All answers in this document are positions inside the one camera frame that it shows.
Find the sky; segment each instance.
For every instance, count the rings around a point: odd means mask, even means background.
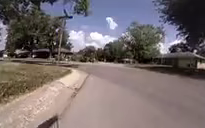
[[[162,24],[159,22],[159,14],[155,10],[152,0],[90,0],[90,4],[92,13],[88,17],[73,15],[73,19],[67,21],[66,28],[69,31],[69,40],[74,45],[74,51],[89,45],[103,47],[106,43],[125,33],[126,28],[133,21],[155,26]],[[41,8],[52,16],[64,15],[62,0],[53,6],[42,4]],[[164,28],[166,37],[165,42],[161,44],[162,53],[167,52],[170,45],[180,41],[176,38],[177,32],[173,26],[164,25]]]

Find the curb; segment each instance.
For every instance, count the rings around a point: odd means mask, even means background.
[[[71,70],[71,74],[0,107],[0,128],[36,128],[60,117],[88,78],[85,72]]]

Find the cloud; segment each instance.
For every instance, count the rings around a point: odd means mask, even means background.
[[[112,17],[106,17],[106,21],[111,30],[114,30],[116,27],[118,27],[118,24],[113,20]]]
[[[74,51],[78,51],[85,47],[85,33],[83,31],[70,31],[69,32],[69,41],[74,46]]]
[[[84,31],[70,31],[69,33],[69,41],[74,46],[74,51],[79,51],[86,46],[94,46],[96,48],[102,48],[107,43],[116,40],[117,38],[103,35],[98,32],[91,32],[86,34]]]
[[[179,44],[179,43],[181,43],[181,42],[183,42],[183,40],[182,39],[176,39],[176,40],[174,40],[174,41],[172,41],[172,42],[169,42],[169,43],[159,43],[159,47],[160,47],[160,52],[162,53],[162,54],[166,54],[166,53],[168,53],[169,52],[169,48],[172,46],[172,45],[174,45],[174,44]]]
[[[7,26],[2,23],[0,20],[0,50],[4,50],[6,46],[6,38],[7,38]]]

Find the grass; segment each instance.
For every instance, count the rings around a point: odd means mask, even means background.
[[[56,66],[0,62],[0,105],[70,72]]]

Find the asphalt road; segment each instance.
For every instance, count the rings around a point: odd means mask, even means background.
[[[90,73],[61,128],[205,128],[205,80],[122,66]]]

